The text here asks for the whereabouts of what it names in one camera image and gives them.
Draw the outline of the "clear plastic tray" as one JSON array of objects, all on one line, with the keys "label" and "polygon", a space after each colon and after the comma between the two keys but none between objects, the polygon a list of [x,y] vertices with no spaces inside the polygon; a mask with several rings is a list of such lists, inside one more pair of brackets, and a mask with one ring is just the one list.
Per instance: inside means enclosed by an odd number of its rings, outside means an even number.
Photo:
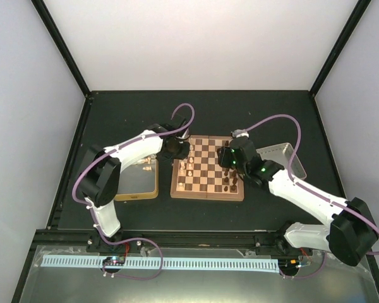
[{"label": "clear plastic tray", "polygon": [[[294,153],[294,147],[290,143],[280,143],[262,148],[257,148],[262,160],[272,160],[287,168],[288,163]],[[299,179],[305,180],[307,173],[297,155],[294,156],[290,171]]]}]

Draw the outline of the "black frame post left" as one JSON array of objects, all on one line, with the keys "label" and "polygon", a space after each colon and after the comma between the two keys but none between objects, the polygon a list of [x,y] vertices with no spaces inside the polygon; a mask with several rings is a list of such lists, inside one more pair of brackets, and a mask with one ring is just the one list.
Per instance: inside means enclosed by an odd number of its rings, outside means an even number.
[{"label": "black frame post left", "polygon": [[90,89],[83,78],[82,73],[80,72],[78,65],[76,64],[66,42],[59,31],[56,22],[54,21],[48,7],[43,0],[31,0],[36,12],[38,13],[40,19],[42,20],[46,30],[51,36],[53,42],[55,43],[61,57],[66,63],[69,71],[71,72],[73,78],[76,81],[76,84],[79,86],[84,97],[90,95]]}]

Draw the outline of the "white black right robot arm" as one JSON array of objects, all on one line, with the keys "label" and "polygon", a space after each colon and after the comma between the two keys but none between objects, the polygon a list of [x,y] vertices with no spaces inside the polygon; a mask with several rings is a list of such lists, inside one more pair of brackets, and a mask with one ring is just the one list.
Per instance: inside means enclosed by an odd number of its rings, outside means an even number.
[{"label": "white black right robot arm", "polygon": [[357,266],[379,239],[366,202],[326,193],[296,177],[283,165],[262,159],[248,137],[234,138],[224,144],[218,148],[217,156],[222,168],[235,170],[319,221],[318,225],[290,224],[274,239],[279,253],[310,248],[330,252],[344,264]]}]

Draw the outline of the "dark chess knight near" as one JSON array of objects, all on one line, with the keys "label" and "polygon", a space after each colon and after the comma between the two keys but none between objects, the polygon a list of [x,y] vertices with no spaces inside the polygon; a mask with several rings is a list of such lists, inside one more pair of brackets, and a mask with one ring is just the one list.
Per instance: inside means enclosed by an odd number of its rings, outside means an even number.
[{"label": "dark chess knight near", "polygon": [[231,192],[232,193],[236,193],[237,191],[238,191],[238,187],[237,187],[237,185],[232,185],[231,187],[230,187],[230,190],[231,190]]}]

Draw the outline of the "small electronics board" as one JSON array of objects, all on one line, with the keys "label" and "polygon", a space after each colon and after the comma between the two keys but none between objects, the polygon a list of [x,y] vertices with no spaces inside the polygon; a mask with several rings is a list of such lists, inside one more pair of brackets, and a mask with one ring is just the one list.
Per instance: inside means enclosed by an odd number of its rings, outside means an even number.
[{"label": "small electronics board", "polygon": [[109,256],[106,257],[102,265],[103,266],[123,266],[125,264],[126,258],[124,256]]}]

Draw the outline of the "yellow tin box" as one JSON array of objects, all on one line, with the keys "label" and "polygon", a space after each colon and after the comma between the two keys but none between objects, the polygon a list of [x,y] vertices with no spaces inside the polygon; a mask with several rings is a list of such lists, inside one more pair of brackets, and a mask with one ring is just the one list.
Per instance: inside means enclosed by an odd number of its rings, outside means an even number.
[{"label": "yellow tin box", "polygon": [[[155,155],[152,163],[141,165],[135,163],[125,168],[119,178],[119,186],[114,201],[131,201],[154,199],[159,193],[159,162]],[[145,171],[143,167],[151,166],[153,171]]]}]

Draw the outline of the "wooden chess board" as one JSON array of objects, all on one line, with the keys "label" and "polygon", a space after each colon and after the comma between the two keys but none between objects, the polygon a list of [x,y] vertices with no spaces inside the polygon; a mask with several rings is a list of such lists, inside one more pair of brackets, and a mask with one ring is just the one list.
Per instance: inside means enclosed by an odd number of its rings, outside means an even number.
[{"label": "wooden chess board", "polygon": [[[240,202],[244,199],[244,182],[237,176],[238,191],[232,193],[231,172],[229,171],[229,184],[223,184],[224,168],[218,164],[217,150],[222,146],[228,146],[231,141],[230,136],[190,136],[188,142],[194,146],[195,155],[193,157],[193,176],[188,176],[189,158],[174,160],[172,170],[172,181],[170,195],[177,199],[199,199],[210,201],[235,201]],[[180,162],[186,164],[186,175],[179,175]],[[178,188],[179,182],[183,183],[183,188]]]}]

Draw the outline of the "black frame post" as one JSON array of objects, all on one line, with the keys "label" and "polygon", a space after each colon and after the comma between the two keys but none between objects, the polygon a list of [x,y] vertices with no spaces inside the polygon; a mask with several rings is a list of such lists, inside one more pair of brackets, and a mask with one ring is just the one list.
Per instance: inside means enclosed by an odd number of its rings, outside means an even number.
[{"label": "black frame post", "polygon": [[330,74],[334,64],[337,62],[339,56],[342,54],[344,47],[348,43],[351,35],[354,33],[357,25],[361,21],[364,13],[366,12],[368,6],[370,5],[371,0],[358,0],[354,6],[351,14],[349,15],[343,29],[341,30],[337,40],[335,41],[334,46],[332,47],[329,55],[327,56],[318,76],[313,82],[309,94],[312,97],[316,97],[320,88],[324,84],[327,76]]},{"label": "black frame post", "polygon": [[82,73],[80,72],[78,65],[76,64],[66,42],[59,31],[56,22],[54,21],[48,7],[43,0],[31,0],[36,12],[38,13],[40,19],[42,20],[46,30],[51,36],[53,42],[55,43],[61,57],[66,63],[69,71],[71,72],[73,78],[76,81],[76,84],[79,86],[84,97],[90,95],[90,89],[83,78]]}]

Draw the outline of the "black frame post right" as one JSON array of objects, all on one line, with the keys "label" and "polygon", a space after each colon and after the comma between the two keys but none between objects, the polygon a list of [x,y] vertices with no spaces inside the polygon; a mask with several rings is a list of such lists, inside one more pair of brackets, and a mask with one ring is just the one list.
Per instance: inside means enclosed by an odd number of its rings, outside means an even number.
[{"label": "black frame post right", "polygon": [[344,47],[348,43],[351,35],[354,33],[357,25],[361,21],[364,13],[366,12],[368,6],[370,5],[371,0],[358,0],[354,6],[351,14],[349,15],[343,29],[341,30],[337,40],[335,41],[334,46],[332,47],[329,55],[327,56],[318,76],[313,82],[309,94],[312,97],[316,97],[320,88],[324,84],[327,76],[330,74],[334,64],[337,62],[339,56],[342,54]]}]

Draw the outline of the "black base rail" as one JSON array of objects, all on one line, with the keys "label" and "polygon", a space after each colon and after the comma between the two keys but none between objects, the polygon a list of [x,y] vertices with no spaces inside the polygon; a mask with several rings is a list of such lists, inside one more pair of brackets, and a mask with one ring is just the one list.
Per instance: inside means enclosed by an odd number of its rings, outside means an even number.
[{"label": "black base rail", "polygon": [[[207,248],[245,249],[258,254],[291,256],[302,252],[293,248],[279,232],[170,232],[170,231],[124,231],[110,239],[119,242],[128,239],[131,253],[141,248],[153,248],[144,238],[155,242],[161,248]],[[85,246],[91,253],[123,253],[124,244],[106,244],[97,231],[88,230],[37,230],[32,247],[39,245]]]}]

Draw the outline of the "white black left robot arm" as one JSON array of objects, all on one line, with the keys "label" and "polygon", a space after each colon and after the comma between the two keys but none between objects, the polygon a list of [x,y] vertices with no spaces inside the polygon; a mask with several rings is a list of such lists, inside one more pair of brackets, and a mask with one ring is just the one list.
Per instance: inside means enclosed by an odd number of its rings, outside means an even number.
[{"label": "white black left robot arm", "polygon": [[121,172],[149,155],[166,152],[174,157],[186,157],[189,148],[183,141],[192,122],[182,120],[176,128],[153,124],[118,145],[93,146],[87,151],[72,188],[72,197],[90,210],[94,227],[102,234],[100,243],[109,252],[118,251],[123,245],[123,237],[118,233],[121,223],[114,206]]}]

